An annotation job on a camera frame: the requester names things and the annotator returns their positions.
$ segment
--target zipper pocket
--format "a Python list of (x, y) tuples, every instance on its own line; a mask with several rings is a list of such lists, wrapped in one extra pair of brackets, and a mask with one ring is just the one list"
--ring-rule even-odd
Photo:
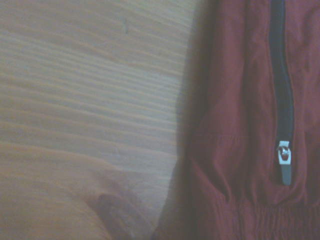
[(271, 0), (269, 49), (277, 108), (275, 149), (281, 166), (282, 183), (291, 184), (291, 150), (294, 132), (294, 102), (285, 46), (285, 0)]

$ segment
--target wooden surface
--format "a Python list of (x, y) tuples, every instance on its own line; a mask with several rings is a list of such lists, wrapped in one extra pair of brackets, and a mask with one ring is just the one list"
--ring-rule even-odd
[(0, 239), (194, 240), (208, 0), (0, 1)]

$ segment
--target red fabric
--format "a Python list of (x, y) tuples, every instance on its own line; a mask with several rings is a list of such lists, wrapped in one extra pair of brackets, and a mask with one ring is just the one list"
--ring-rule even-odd
[(209, 109), (189, 149), (203, 240), (320, 239), (320, 2), (288, 0), (292, 182), (281, 184), (270, 0), (218, 3)]

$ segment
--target zipper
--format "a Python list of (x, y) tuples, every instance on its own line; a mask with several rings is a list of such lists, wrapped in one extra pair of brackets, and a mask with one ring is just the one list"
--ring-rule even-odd
[(291, 148), (294, 132), (294, 102), (285, 46), (285, 0), (271, 0), (269, 49), (277, 108), (275, 149), (281, 166), (282, 183), (291, 184)]

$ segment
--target zipper pull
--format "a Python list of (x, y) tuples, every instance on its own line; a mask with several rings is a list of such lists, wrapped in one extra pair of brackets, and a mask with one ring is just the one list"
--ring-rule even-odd
[(281, 165), (282, 182), (284, 185), (291, 184), (291, 150), (289, 148), (289, 141), (280, 141), (277, 147), (279, 163)]

